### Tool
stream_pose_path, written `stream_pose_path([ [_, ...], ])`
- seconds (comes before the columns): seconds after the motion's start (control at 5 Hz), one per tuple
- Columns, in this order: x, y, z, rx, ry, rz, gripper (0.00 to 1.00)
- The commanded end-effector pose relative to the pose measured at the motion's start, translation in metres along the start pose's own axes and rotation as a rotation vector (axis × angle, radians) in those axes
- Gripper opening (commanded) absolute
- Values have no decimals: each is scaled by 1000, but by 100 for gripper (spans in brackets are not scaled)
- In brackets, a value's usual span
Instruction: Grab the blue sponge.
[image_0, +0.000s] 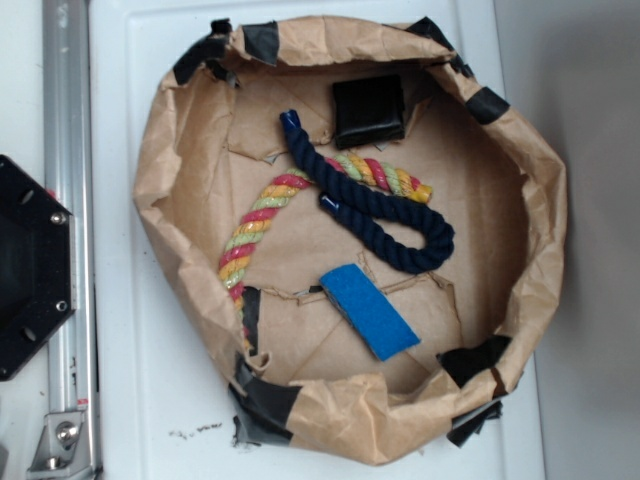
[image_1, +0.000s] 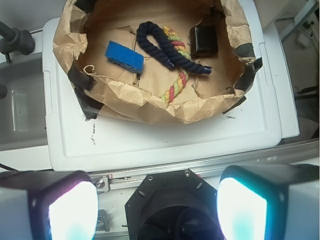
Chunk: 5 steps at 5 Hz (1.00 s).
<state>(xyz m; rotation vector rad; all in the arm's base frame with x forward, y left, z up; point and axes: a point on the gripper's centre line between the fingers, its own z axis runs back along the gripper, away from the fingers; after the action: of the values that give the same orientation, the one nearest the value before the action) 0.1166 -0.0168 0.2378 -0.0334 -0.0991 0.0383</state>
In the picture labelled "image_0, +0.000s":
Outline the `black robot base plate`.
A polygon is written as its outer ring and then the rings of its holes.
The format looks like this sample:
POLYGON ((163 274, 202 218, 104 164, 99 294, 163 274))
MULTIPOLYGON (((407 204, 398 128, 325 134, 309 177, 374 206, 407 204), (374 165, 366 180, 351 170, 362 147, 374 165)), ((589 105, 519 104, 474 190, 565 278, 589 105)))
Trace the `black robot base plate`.
POLYGON ((73 215, 1 157, 1 380, 13 379, 74 312, 73 215))

